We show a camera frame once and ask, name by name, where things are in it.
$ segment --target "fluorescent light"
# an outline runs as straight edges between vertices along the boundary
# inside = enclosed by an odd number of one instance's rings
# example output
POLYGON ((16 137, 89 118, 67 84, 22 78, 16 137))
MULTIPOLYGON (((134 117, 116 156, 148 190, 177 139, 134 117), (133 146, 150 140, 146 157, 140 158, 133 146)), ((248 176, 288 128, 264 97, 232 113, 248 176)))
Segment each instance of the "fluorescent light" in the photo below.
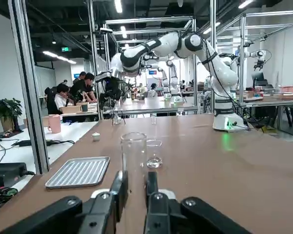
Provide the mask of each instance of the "fluorescent light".
POLYGON ((62 56, 58 56, 57 58, 60 59, 60 60, 63 60, 63 61, 68 62, 68 59, 67 59, 67 58, 64 58, 64 57, 62 57, 62 56))
POLYGON ((242 8, 246 7, 247 5, 249 5, 253 1, 254 0, 246 0, 244 3, 242 3, 241 5, 239 5, 239 9, 242 9, 242 8))
POLYGON ((121 0, 115 0, 115 8, 117 13, 123 12, 121 0))
POLYGON ((211 28, 207 29, 203 34, 207 34, 211 31, 211 28))
POLYGON ((121 31, 123 32, 123 38, 127 38, 125 26, 121 26, 121 31))
POLYGON ((48 55, 48 56, 53 57, 53 58, 57 58, 57 57, 58 57, 56 54, 53 54, 53 53, 51 53, 51 52, 49 52, 49 51, 43 51, 43 53, 44 53, 45 55, 48 55))

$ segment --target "exit sign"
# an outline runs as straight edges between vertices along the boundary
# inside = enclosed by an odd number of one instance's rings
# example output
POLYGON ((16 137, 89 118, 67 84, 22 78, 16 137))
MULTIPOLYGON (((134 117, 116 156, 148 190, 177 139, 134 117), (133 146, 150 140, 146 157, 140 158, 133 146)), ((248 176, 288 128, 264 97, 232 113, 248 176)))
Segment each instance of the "exit sign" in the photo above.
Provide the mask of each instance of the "exit sign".
POLYGON ((72 51, 70 47, 62 47, 62 52, 72 51))

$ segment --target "silver tray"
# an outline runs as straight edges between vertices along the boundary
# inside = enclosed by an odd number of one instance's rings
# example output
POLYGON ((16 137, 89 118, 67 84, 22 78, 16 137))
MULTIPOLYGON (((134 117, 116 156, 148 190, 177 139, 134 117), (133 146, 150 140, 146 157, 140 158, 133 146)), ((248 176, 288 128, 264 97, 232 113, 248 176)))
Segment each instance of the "silver tray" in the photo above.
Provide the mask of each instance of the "silver tray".
POLYGON ((109 157, 85 157, 68 160, 45 184, 49 189, 76 188, 100 184, 109 157))

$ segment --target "ceiling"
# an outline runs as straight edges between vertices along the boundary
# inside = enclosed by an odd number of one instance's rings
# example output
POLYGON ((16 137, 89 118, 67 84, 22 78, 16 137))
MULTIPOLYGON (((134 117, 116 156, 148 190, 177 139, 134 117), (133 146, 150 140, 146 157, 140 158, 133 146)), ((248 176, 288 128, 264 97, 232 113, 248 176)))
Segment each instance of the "ceiling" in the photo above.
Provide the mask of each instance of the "ceiling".
MULTIPOLYGON (((271 7, 282 0, 256 0, 250 7, 271 7)), ((184 0, 179 7, 177 0, 121 0, 123 12, 115 10, 114 0, 94 1, 95 22, 99 28, 105 20, 129 19, 141 17, 164 17, 195 15, 197 27, 209 26, 209 0, 184 0)), ((217 0, 217 21, 223 24, 241 13, 238 5, 241 0, 217 0)), ((68 59, 86 58, 91 55, 88 13, 85 0, 28 0, 28 20, 32 38, 35 61, 50 61, 42 51, 50 51, 68 59), (61 47, 70 47, 70 52, 61 52, 61 47)), ((9 17, 7 0, 0 0, 0 14, 9 17)), ((126 30, 146 28, 184 27, 186 22, 151 22, 124 25, 126 30)), ((115 31, 120 25, 111 25, 115 31)), ((128 35, 126 39, 148 39, 158 34, 128 35)), ((104 43, 97 34, 98 54, 104 57, 104 43)), ((116 35, 117 40, 124 40, 116 35)), ((109 50, 115 54, 115 45, 110 40, 109 50)))

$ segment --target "pink cup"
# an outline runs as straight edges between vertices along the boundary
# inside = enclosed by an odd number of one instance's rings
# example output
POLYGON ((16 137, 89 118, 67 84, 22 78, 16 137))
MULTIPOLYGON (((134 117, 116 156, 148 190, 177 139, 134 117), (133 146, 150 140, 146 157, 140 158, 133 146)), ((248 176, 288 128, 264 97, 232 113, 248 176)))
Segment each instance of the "pink cup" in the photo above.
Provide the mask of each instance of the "pink cup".
POLYGON ((61 117, 59 115, 49 115, 48 130, 52 133, 61 132, 61 117))

